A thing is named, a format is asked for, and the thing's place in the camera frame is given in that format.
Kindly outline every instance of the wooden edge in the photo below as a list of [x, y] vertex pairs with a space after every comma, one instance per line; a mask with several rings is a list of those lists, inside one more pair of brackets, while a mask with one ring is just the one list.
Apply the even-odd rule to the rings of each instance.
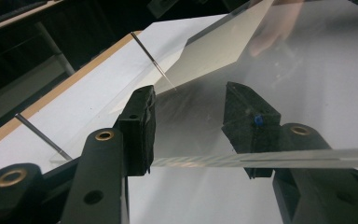
[[[52, 91], [50, 91], [48, 94], [40, 98], [38, 101], [36, 101], [34, 104], [30, 105], [27, 109], [25, 109], [21, 114], [25, 118], [30, 118], [32, 115], [34, 115], [36, 112], [38, 112], [41, 108], [43, 108], [45, 105], [50, 103], [52, 100], [54, 100], [57, 96], [62, 94], [64, 91], [69, 89], [72, 85], [78, 82], [82, 77], [84, 77], [86, 74], [88, 74], [92, 69], [94, 69], [96, 66], [100, 65], [103, 61], [105, 61], [107, 58], [109, 58], [112, 54], [116, 53], [119, 49], [124, 47], [127, 43], [129, 43], [132, 40], [131, 35], [126, 35], [122, 39], [120, 39], [115, 45], [104, 51], [102, 54], [100, 54], [98, 57], [96, 57], [94, 60], [89, 62], [87, 65], [82, 67], [80, 70], [78, 70], [76, 73], [74, 73], [72, 76], [68, 77], [63, 83], [61, 83], [59, 86], [54, 88]], [[6, 123], [4, 126], [0, 128], [0, 141], [6, 137], [8, 134], [13, 132], [16, 128], [18, 128], [21, 125], [21, 123], [17, 119], [12, 119], [8, 123]]]
[[15, 21], [19, 21], [19, 20], [22, 20], [30, 15], [33, 15], [35, 14], [36, 12], [39, 12], [39, 11], [42, 11], [42, 10], [45, 10], [46, 8], [48, 7], [54, 7], [54, 5], [57, 5], [57, 4], [60, 4], [62, 3], [63, 1], [62, 0], [58, 0], [58, 1], [47, 1], [45, 5], [43, 6], [40, 6], [40, 7], [36, 7], [34, 9], [31, 9], [29, 11], [26, 11], [24, 13], [21, 13], [20, 15], [18, 16], [15, 16], [13, 18], [10, 18], [8, 20], [5, 20], [5, 21], [1, 21], [0, 22], [0, 29], [11, 24], [12, 22], [15, 22]]

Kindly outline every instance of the hole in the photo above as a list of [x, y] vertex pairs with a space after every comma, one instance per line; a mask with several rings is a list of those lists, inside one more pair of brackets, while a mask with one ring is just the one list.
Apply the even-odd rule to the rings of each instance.
[[112, 131], [106, 131], [106, 132], [98, 133], [95, 136], [95, 138], [98, 141], [106, 141], [106, 140], [109, 140], [109, 139], [113, 138], [113, 136], [114, 136], [114, 133]]
[[347, 193], [347, 192], [338, 192], [337, 193], [337, 197], [341, 200], [341, 201], [343, 201], [343, 202], [345, 202], [345, 203], [349, 203], [349, 204], [352, 204], [352, 205], [354, 205], [355, 204], [355, 200], [353, 199], [353, 197], [349, 194], [349, 193]]
[[4, 180], [5, 181], [13, 181], [13, 180], [16, 180], [17, 178], [19, 178], [20, 175], [21, 175], [20, 173], [13, 173], [13, 174], [5, 176]]
[[27, 176], [27, 171], [23, 168], [8, 171], [0, 176], [0, 188], [10, 187], [20, 183]]
[[96, 204], [103, 198], [103, 193], [100, 190], [92, 190], [84, 197], [86, 204]]
[[300, 126], [294, 126], [291, 127], [290, 130], [292, 130], [293, 133], [299, 134], [299, 135], [310, 135], [310, 130], [304, 127]]

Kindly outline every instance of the metal rod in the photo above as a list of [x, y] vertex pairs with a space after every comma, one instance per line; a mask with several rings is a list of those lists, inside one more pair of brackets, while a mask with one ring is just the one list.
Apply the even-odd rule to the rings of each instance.
[[28, 121], [25, 117], [23, 117], [22, 114], [20, 113], [16, 114], [14, 117], [18, 119], [27, 128], [29, 128], [33, 133], [35, 133], [37, 136], [43, 139], [43, 141], [45, 141], [47, 144], [53, 147], [67, 161], [72, 160], [72, 158], [65, 151], [63, 151], [60, 147], [58, 147], [55, 143], [53, 143], [47, 136], [45, 136], [42, 132], [40, 132], [30, 121]]
[[167, 75], [165, 75], [165, 72], [162, 70], [162, 68], [158, 65], [156, 60], [152, 57], [152, 55], [149, 53], [149, 51], [147, 51], [145, 46], [142, 44], [141, 40], [138, 39], [138, 37], [136, 36], [136, 34], [134, 32], [131, 32], [131, 35], [132, 35], [133, 39], [141, 47], [141, 49], [144, 51], [144, 53], [147, 55], [147, 57], [149, 57], [150, 61], [152, 61], [153, 65], [156, 66], [157, 70], [167, 79], [167, 81], [171, 84], [171, 86], [176, 90], [175, 86], [173, 86], [173, 84], [170, 82]]

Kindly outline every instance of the black plastic part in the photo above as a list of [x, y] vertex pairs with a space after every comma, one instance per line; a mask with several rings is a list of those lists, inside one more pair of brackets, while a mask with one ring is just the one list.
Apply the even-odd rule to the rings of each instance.
[[[311, 127], [282, 126], [281, 150], [329, 149]], [[283, 223], [358, 223], [358, 171], [276, 169], [273, 187]]]
[[[237, 153], [276, 150], [281, 114], [251, 88], [228, 82], [222, 131]], [[245, 168], [250, 178], [271, 177], [272, 169]]]
[[86, 140], [72, 188], [62, 213], [62, 224], [121, 223], [123, 136], [117, 129], [101, 129]]
[[59, 223], [69, 190], [72, 187], [79, 159], [68, 161], [66, 164], [43, 174], [43, 191], [46, 193], [34, 216], [33, 224]]
[[31, 163], [10, 165], [0, 170], [0, 180], [3, 179], [14, 184], [0, 185], [0, 223], [28, 223], [43, 197], [40, 191], [43, 178], [39, 167]]
[[155, 101], [153, 86], [142, 87], [132, 94], [117, 119], [124, 136], [127, 176], [145, 175], [153, 162]]

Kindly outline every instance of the blue screw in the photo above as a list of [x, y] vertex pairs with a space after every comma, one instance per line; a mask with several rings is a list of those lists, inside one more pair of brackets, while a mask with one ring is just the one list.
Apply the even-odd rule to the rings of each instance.
[[258, 126], [258, 127], [263, 126], [263, 123], [264, 123], [263, 117], [261, 115], [256, 115], [255, 116], [255, 126]]

